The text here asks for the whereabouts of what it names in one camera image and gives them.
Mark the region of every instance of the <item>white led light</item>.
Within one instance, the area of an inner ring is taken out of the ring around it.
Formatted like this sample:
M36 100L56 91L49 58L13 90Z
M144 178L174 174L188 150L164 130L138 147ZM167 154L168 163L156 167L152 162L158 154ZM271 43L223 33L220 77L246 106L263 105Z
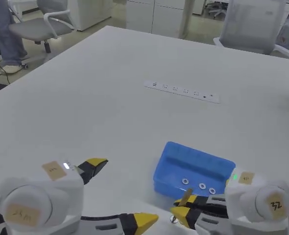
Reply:
M64 165L64 167L65 167L66 169L69 169L69 168L70 168L67 163L63 163L63 165Z

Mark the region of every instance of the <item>gray chair backrest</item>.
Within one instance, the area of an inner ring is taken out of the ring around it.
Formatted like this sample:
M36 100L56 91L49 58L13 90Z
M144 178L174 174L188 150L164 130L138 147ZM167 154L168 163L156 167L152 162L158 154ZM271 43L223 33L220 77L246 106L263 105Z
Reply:
M270 54L286 0L230 0L220 41L225 47Z
M68 9L68 0L37 0L37 4L43 14ZM53 18L72 24L67 15L54 16Z

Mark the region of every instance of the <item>black cable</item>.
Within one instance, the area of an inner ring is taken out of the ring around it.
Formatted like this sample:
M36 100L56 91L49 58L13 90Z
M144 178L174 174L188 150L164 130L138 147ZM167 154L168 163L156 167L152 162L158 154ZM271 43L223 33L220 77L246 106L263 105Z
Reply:
M7 80L7 82L8 82L8 84L11 84L10 82L9 82L9 79L8 79L8 74L7 74L7 72L2 68L2 66L0 65L0 69L5 73L5 75L6 75L6 80Z

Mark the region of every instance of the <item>jeans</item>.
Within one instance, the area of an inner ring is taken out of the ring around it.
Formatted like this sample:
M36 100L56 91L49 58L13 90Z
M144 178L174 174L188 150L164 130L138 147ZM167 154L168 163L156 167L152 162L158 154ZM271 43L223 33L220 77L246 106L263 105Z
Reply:
M13 23L7 0L0 0L0 50L5 65L20 65L21 58L27 55L22 39L9 30Z

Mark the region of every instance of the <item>white cabinet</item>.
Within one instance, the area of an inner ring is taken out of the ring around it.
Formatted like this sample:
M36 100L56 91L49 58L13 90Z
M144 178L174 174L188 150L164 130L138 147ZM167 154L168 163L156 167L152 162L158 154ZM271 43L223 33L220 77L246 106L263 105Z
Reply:
M194 0L127 0L126 28L163 36L186 36Z
M31 2L31 3L24 3L24 4L21 4L21 6L20 6L20 10L22 12L33 10L35 8L38 8L38 5L37 5L36 1L35 2Z
M154 2L154 0L127 1L126 28L151 33L154 4L144 3L145 1Z
M80 31L111 17L112 5L112 0L69 1L71 16Z
M193 7L193 13L202 15L204 7L205 7L206 0L195 0L194 1L194 7Z
M152 33L177 38L180 34L183 10L155 6Z
M155 0L155 5L183 10L185 7L185 0Z
M155 0L152 33L185 38L194 0Z

